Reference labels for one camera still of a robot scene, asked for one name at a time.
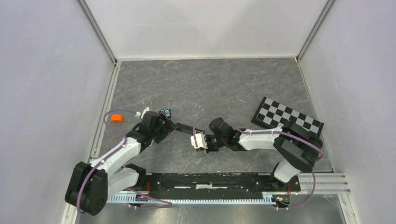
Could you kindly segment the black remote control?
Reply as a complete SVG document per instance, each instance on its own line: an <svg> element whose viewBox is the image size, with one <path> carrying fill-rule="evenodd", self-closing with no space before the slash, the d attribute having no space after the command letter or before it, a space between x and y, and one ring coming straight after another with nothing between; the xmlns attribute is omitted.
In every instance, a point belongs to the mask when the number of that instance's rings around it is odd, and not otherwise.
<svg viewBox="0 0 396 224"><path fill-rule="evenodd" d="M180 131L180 132L183 132L183 133L186 133L186 134L190 134L190 135L193 135L194 133L205 134L204 130L197 129L197 128L195 128L195 130L193 130L192 126L188 126L188 125L181 124L181 123L176 123L176 130Z"/></svg>

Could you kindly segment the black white checkerboard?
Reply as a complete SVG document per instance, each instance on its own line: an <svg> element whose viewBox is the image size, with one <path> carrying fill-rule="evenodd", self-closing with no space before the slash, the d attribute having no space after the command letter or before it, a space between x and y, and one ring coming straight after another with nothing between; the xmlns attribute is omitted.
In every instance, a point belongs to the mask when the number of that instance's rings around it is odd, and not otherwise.
<svg viewBox="0 0 396 224"><path fill-rule="evenodd" d="M277 101L264 97L256 109L251 123L263 128L281 128L294 136L323 147L320 135L324 123Z"/></svg>

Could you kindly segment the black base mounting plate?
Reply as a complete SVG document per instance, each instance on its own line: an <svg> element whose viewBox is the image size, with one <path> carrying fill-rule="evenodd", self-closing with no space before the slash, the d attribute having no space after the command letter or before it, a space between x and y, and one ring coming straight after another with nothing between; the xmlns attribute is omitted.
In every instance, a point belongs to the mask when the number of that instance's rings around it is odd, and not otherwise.
<svg viewBox="0 0 396 224"><path fill-rule="evenodd" d="M157 199L260 199L263 192L299 192L298 177L288 183L269 173L151 173L133 186Z"/></svg>

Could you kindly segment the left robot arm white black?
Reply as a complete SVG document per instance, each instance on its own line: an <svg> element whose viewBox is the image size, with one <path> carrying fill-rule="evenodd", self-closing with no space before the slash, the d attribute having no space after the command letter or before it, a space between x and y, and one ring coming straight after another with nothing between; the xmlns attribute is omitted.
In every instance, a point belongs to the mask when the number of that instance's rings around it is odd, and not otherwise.
<svg viewBox="0 0 396 224"><path fill-rule="evenodd" d="M147 178L142 168L125 163L153 143L160 143L177 125L163 113L137 113L141 121L113 149L90 163L75 165L65 193L65 201L78 213L97 215L109 197L129 187L143 189Z"/></svg>

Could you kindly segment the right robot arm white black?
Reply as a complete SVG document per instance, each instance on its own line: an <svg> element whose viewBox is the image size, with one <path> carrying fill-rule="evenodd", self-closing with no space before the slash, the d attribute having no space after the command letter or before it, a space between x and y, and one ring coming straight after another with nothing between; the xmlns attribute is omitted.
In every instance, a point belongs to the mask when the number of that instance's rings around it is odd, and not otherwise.
<svg viewBox="0 0 396 224"><path fill-rule="evenodd" d="M317 161L324 158L323 142L295 122L272 129L252 130L239 128L215 118L209 124L212 134L204 134L193 128L191 144L195 149L207 152L227 147L233 151L276 150L283 160L276 164L270 177L275 190L284 189L298 174L313 171Z"/></svg>

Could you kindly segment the orange tape roll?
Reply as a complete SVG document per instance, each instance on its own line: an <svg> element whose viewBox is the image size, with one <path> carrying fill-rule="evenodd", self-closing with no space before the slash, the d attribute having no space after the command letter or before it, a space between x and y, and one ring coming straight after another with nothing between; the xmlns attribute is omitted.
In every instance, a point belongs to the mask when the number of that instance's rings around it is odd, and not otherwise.
<svg viewBox="0 0 396 224"><path fill-rule="evenodd" d="M124 123L124 121L125 121L124 116L120 114L114 114L110 118L111 124Z"/></svg>

